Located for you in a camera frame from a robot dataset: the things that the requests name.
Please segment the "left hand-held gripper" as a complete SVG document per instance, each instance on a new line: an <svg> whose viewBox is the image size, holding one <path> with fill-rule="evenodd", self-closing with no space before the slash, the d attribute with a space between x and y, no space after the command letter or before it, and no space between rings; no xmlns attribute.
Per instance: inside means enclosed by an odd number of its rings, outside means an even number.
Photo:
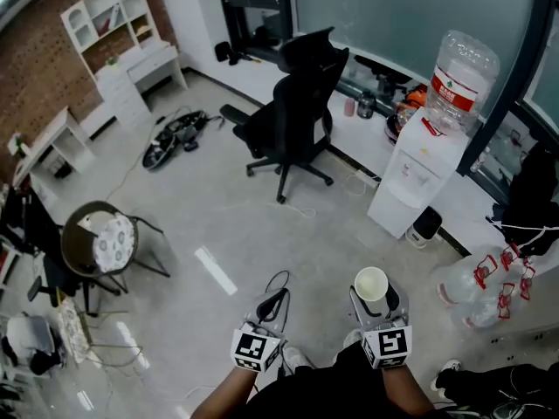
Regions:
<svg viewBox="0 0 559 419"><path fill-rule="evenodd" d="M230 356L236 367L264 373L285 343L291 293L279 288L258 296L240 328L233 331Z"/></svg>

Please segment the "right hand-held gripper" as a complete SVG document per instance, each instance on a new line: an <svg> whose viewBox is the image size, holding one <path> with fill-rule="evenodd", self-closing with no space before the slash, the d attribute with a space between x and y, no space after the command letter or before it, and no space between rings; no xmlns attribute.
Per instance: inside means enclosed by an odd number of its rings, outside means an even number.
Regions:
<svg viewBox="0 0 559 419"><path fill-rule="evenodd" d="M373 369L401 367L412 350L412 326L409 324L409 299L396 281L388 282L385 300L388 313L372 313L354 286L349 296L361 326L361 347Z"/></svg>

